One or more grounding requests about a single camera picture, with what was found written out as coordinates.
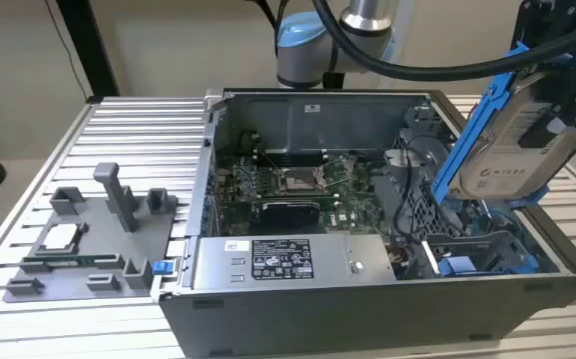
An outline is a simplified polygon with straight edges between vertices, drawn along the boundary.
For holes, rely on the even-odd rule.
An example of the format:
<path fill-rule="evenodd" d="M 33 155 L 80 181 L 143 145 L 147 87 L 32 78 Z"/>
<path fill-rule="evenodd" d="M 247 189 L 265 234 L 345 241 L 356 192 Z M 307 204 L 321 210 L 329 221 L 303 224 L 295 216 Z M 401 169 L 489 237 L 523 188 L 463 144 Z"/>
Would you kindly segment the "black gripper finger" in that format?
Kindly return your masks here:
<path fill-rule="evenodd" d="M 567 124 L 560 118 L 560 112 L 548 109 L 519 139 L 519 146 L 521 148 L 544 148 L 565 129 Z"/>

